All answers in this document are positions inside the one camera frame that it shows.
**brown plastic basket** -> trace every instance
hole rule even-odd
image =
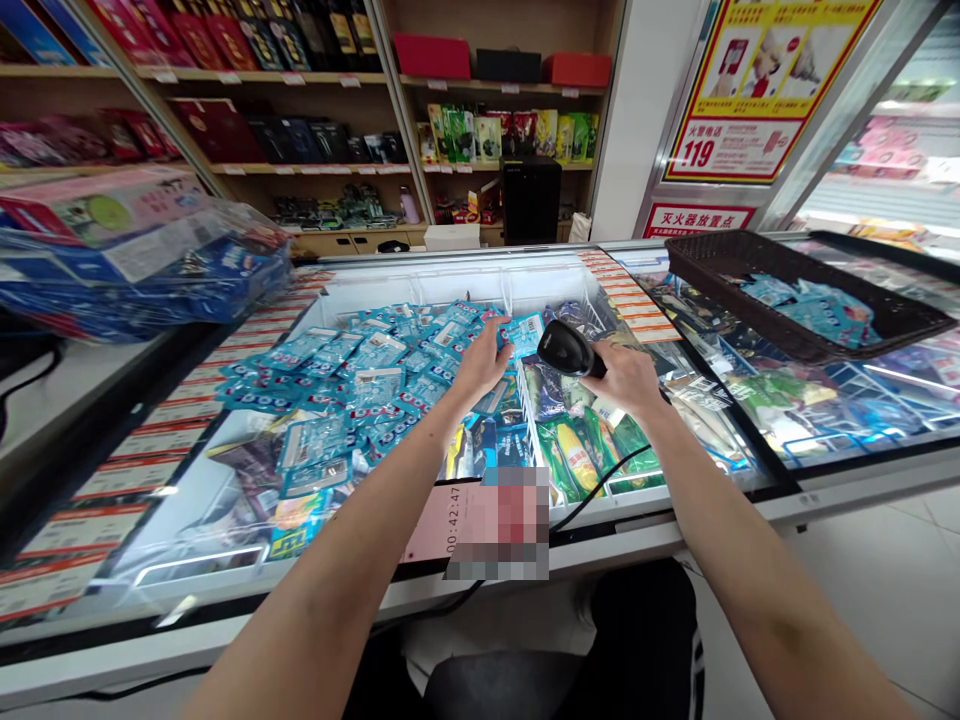
[[[825,365],[868,360],[938,335],[957,324],[936,308],[884,290],[747,230],[671,238],[666,247],[671,272],[801,362]],[[831,342],[721,277],[745,273],[766,273],[791,284],[803,278],[849,293],[873,310],[873,328],[883,339],[856,349]]]

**plastic wrap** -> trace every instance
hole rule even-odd
[[[292,237],[247,205],[209,205],[97,248],[0,228],[0,305],[57,335],[103,343],[233,322],[288,286]]]

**barcode scanner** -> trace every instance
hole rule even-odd
[[[603,358],[597,355],[579,330],[563,320],[551,320],[540,337],[537,355],[561,375],[602,378],[607,374]],[[672,405],[660,388],[660,396]]]

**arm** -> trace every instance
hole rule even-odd
[[[197,720],[339,718],[380,601],[460,421],[503,376],[491,318],[453,387],[323,527],[207,673],[184,713]]]
[[[581,382],[646,433],[683,537],[774,715],[913,717],[780,537],[661,399],[650,357],[610,343],[596,349],[607,375]]]

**poster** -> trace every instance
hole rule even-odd
[[[665,181],[771,185],[881,0],[720,0]]]
[[[641,237],[677,237],[745,228],[756,208],[654,203]]]

